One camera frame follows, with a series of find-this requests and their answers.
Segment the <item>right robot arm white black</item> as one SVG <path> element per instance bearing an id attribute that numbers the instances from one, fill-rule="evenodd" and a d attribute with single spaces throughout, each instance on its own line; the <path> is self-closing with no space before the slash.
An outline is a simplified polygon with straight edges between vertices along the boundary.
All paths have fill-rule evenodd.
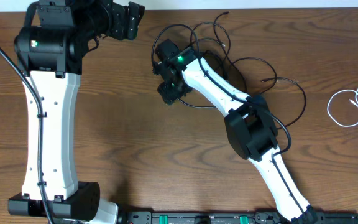
<path id="1" fill-rule="evenodd" d="M 163 78 L 157 88 L 163 101 L 171 105 L 191 90 L 201 93 L 222 114 L 231 147 L 262 176 L 279 214 L 291 223 L 317 223 L 316 211 L 285 167 L 282 154 L 287 150 L 277 141 L 279 120 L 265 99 L 233 87 L 191 46 L 180 50 L 167 39 L 154 44 L 151 55 L 159 59 L 152 67 Z"/>

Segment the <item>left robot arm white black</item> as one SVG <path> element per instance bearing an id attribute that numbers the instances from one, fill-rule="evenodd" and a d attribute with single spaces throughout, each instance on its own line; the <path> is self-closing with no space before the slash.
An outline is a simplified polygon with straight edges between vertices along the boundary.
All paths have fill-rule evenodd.
<path id="1" fill-rule="evenodd" d="M 11 215 L 63 223 L 124 221 L 118 205 L 101 198 L 97 182 L 77 178 L 75 103 L 89 41 L 135 39 L 144 12 L 134 2 L 36 1 L 28 6 L 14 40 L 27 100 L 28 158 L 22 190 L 8 201 Z"/>

